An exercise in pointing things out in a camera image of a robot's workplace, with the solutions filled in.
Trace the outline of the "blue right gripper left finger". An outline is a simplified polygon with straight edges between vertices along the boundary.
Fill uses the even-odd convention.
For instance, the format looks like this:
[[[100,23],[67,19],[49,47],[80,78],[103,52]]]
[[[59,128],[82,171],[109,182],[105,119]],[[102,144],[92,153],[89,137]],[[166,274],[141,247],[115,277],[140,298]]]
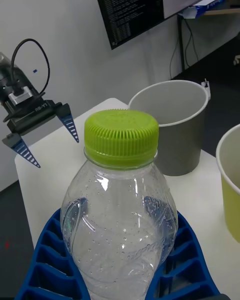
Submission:
[[[60,210],[47,221],[16,300],[89,300],[85,282],[65,247]]]

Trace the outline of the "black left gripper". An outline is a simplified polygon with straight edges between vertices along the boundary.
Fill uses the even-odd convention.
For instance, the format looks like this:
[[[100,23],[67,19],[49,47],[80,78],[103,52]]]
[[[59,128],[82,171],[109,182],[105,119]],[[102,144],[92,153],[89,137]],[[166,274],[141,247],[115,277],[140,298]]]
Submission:
[[[7,112],[3,122],[11,131],[2,142],[37,168],[41,167],[40,164],[20,135],[29,133],[57,116],[74,140],[79,143],[70,106],[67,103],[43,99],[44,94],[38,93],[35,89],[22,89],[18,94],[14,94],[11,89],[2,90],[2,106]]]

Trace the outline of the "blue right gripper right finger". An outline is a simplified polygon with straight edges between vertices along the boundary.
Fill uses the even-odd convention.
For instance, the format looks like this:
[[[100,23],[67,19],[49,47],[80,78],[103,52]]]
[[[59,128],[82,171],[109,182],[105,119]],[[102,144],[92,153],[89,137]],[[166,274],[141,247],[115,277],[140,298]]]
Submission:
[[[156,270],[146,299],[201,300],[219,294],[199,241],[187,220],[179,213],[173,250]]]

